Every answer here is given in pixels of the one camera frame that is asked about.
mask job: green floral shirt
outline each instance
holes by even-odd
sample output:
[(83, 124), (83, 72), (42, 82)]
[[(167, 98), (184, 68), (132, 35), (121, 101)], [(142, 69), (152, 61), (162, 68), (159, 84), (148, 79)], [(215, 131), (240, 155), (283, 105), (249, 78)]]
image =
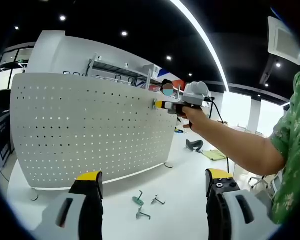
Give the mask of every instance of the green floral shirt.
[(300, 72), (294, 77), (290, 109), (274, 127), (270, 140), (286, 161), (272, 208), (272, 220), (281, 224), (300, 199)]

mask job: hand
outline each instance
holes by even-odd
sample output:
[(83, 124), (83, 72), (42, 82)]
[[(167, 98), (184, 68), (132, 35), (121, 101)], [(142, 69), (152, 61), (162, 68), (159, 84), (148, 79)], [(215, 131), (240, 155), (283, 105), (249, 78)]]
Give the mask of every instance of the hand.
[[(182, 108), (182, 111), (185, 113), (186, 117), (183, 117), (185, 119), (188, 119), (189, 122), (192, 123), (191, 129), (196, 132), (197, 134), (199, 133), (199, 130), (204, 126), (205, 121), (208, 119), (205, 113), (202, 111), (202, 109), (197, 109), (197, 108), (192, 108), (192, 107), (187, 107), (184, 106)], [(185, 129), (189, 129), (190, 126), (184, 125), (183, 126)]]

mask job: computer monitor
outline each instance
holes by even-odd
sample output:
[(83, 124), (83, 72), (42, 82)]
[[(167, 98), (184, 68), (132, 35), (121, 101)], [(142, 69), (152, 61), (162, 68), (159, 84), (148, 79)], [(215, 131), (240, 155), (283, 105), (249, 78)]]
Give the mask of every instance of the computer monitor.
[(0, 91), (0, 109), (10, 109), (11, 90)]

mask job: human arm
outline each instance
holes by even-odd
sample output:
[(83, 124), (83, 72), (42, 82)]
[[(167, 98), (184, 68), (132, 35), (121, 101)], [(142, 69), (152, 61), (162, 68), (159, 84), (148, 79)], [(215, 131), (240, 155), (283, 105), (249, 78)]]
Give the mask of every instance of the human arm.
[(283, 156), (268, 138), (236, 131), (206, 117), (200, 109), (183, 107), (191, 129), (249, 172), (276, 174), (285, 166)]

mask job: green mat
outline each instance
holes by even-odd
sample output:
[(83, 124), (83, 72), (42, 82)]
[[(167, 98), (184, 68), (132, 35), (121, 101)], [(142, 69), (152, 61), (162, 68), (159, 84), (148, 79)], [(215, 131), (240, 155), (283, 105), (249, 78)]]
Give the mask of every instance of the green mat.
[(227, 156), (224, 155), (219, 150), (203, 151), (202, 154), (205, 155), (208, 159), (210, 159), (212, 161), (218, 161), (218, 160), (223, 160), (223, 159), (227, 158)]

